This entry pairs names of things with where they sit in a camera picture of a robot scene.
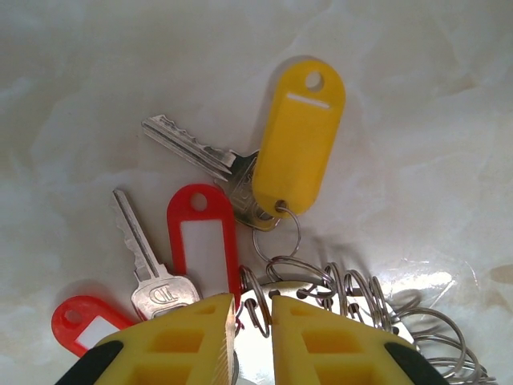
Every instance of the key tag hole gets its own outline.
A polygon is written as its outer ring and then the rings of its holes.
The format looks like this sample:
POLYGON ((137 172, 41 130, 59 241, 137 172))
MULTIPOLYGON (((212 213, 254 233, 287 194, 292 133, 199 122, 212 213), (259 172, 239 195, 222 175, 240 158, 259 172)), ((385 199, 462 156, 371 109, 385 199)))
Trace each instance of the key tag hole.
POLYGON ((311 92, 319 92, 324 87, 324 78, 322 77, 321 72, 310 72, 306 76, 305 86, 311 92))
POLYGON ((191 206, 196 211, 205 211, 207 209, 207 197, 197 192, 191 197, 191 206))
POLYGON ((68 329, 74 329, 83 322, 82 315, 73 309, 66 310, 63 314, 63 324, 68 329))

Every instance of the key blade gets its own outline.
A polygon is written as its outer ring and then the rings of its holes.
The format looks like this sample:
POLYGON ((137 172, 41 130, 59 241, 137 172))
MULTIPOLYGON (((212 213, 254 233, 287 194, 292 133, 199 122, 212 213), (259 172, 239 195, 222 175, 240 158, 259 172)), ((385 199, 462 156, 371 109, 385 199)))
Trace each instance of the key blade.
POLYGON ((116 224, 123 231, 125 245, 135 255, 135 275, 142 282, 159 277, 156 258, 144 235, 127 194, 119 188, 112 192, 116 224))
POLYGON ((214 178, 227 181, 232 174, 230 168, 236 159, 233 152, 198 143, 196 137, 176 126, 165 115, 147 118, 141 124, 146 135, 214 178))

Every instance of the plastic key tag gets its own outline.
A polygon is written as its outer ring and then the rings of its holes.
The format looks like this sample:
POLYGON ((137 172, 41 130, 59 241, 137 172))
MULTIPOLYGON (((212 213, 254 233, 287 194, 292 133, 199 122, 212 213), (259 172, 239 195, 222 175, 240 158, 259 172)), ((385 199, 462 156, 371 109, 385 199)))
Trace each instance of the plastic key tag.
POLYGON ((88 295, 68 298, 51 318, 55 339, 79 357, 103 338, 134 324, 101 299, 88 295))
POLYGON ((306 60, 281 76, 274 94, 252 190, 269 214, 284 201, 293 213, 317 198, 345 105, 344 84, 328 64, 306 60))
POLYGON ((240 303, 235 218, 223 192, 208 184, 179 190, 168 206, 173 269, 199 284, 204 297, 232 293, 240 303))

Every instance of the yellow plastic holder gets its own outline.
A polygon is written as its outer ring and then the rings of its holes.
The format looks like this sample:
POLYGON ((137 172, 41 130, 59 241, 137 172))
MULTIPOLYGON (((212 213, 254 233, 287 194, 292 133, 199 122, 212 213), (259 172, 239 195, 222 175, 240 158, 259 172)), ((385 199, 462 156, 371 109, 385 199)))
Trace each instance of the yellow plastic holder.
POLYGON ((252 180, 267 213, 286 217, 276 210, 284 201, 301 214, 316 200, 344 105, 344 84, 326 63, 302 61, 282 75, 252 180))

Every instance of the key ring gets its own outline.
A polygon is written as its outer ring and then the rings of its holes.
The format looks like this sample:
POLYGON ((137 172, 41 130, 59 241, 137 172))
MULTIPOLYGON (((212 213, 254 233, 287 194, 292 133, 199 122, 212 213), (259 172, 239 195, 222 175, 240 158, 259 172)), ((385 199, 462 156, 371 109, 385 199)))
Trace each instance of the key ring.
MULTIPOLYGON (((297 219, 296 214, 294 214, 290 209, 287 209, 285 201, 278 201, 276 203, 276 211, 287 213, 288 215, 291 216, 292 219, 294 219, 294 223, 296 223, 296 228, 297 228, 296 247, 294 247, 294 250, 292 251, 292 253, 288 255, 289 258, 292 258, 292 257, 294 257, 294 255, 296 255, 297 251, 299 250, 299 244, 301 243, 301 225, 299 223, 299 219, 297 219)), ((252 231, 252 235, 253 235, 253 237, 252 237, 253 238, 253 247, 255 248, 255 251, 258 254, 258 256, 266 262, 271 262, 271 258, 269 258, 264 253, 262 253, 262 250, 261 250, 260 246, 258 245, 258 241, 257 241, 257 230, 254 228, 252 231)))

